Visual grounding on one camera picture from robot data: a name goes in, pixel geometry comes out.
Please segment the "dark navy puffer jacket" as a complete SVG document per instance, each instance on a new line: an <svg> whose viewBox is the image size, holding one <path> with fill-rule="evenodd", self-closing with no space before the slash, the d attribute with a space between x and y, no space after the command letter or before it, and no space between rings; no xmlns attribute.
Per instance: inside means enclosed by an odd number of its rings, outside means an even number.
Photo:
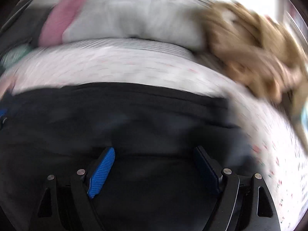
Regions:
<svg viewBox="0 0 308 231"><path fill-rule="evenodd" d="M27 230L49 175L115 161L92 205L104 230L201 230L216 200L196 152L239 175L257 172L224 98L149 85L93 83L5 93L1 207Z"/></svg>

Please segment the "teal patterned cushion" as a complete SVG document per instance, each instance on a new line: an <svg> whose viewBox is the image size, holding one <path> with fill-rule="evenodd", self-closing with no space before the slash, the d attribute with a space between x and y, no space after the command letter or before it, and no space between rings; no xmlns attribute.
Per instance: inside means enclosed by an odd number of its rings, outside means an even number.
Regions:
<svg viewBox="0 0 308 231"><path fill-rule="evenodd" d="M28 55L33 48L29 44L22 44L10 49L1 57L1 66L4 69L13 67L22 58Z"/></svg>

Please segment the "cherry print white quilt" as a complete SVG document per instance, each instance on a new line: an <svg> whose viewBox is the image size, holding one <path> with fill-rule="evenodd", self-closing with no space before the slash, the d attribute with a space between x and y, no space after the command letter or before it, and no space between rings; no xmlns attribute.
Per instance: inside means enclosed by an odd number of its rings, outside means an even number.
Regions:
<svg viewBox="0 0 308 231"><path fill-rule="evenodd" d="M307 210L307 155L291 124L242 85L194 62L186 51L64 45L37 49L1 76L1 91L90 82L130 82L223 96L248 135L277 209L282 230L294 230Z"/></svg>

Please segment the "pink pillow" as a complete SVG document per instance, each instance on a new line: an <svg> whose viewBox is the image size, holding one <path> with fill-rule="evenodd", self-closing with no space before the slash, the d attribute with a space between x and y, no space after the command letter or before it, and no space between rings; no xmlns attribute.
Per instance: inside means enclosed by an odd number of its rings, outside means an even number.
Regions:
<svg viewBox="0 0 308 231"><path fill-rule="evenodd" d="M73 22L86 0L60 0L51 10L38 39L39 47L63 43L63 33Z"/></svg>

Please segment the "grey checked bed sheet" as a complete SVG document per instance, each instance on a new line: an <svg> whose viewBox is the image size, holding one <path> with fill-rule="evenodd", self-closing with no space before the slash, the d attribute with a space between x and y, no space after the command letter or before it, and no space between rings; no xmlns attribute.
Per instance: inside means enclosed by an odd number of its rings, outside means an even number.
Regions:
<svg viewBox="0 0 308 231"><path fill-rule="evenodd" d="M90 39L84 41L77 41L68 44L57 46L59 49L80 48L80 49L98 49L102 47L115 47L120 49L137 49L143 51L152 51L155 53L169 54L184 59L194 60L194 55L188 49L171 43L164 43L158 41L144 40L144 39Z"/></svg>

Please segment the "beige fleece garment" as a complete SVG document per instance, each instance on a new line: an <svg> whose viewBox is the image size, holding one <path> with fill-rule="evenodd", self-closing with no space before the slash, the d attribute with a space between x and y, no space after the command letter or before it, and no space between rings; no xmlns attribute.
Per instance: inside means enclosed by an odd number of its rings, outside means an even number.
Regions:
<svg viewBox="0 0 308 231"><path fill-rule="evenodd" d="M213 2L200 17L224 73L255 97L284 103L306 148L301 113L307 103L307 58L288 30L237 2Z"/></svg>

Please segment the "white grey pillow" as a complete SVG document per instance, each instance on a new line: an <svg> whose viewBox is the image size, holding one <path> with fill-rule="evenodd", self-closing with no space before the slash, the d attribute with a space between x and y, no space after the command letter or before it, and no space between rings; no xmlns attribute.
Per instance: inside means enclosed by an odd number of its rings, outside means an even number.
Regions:
<svg viewBox="0 0 308 231"><path fill-rule="evenodd" d="M206 0L86 0L63 41L138 38L200 51L205 8Z"/></svg>

